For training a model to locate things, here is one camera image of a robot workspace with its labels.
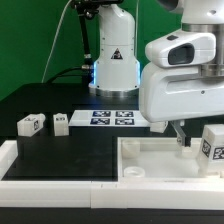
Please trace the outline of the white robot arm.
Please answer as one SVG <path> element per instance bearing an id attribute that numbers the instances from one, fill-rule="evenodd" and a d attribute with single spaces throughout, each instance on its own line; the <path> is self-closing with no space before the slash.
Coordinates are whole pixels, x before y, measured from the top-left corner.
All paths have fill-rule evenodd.
<path id="1" fill-rule="evenodd" d="M 181 28 L 145 47 L 149 63 L 134 56 L 134 20 L 122 0 L 76 0 L 85 17 L 100 15 L 100 56 L 93 64 L 94 94 L 139 92 L 139 110 L 152 125 L 224 114 L 224 0 L 157 0 L 182 15 Z"/>

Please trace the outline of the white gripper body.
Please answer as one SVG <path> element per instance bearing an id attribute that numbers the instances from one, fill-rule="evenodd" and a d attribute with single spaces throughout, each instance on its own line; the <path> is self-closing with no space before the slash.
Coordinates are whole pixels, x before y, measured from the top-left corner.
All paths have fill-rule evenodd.
<path id="1" fill-rule="evenodd" d="M 142 71 L 139 110 L 151 123 L 224 115 L 224 78 L 203 77 L 199 66 Z"/>

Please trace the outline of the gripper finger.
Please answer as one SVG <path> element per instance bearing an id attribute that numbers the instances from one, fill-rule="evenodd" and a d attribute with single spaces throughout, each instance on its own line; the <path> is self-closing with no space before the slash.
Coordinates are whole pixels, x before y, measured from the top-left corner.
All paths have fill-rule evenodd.
<path id="1" fill-rule="evenodd" d="M 187 136 L 182 129 L 180 121 L 171 121 L 171 125 L 177 134 L 177 143 L 182 147 L 191 146 L 191 137 Z"/>

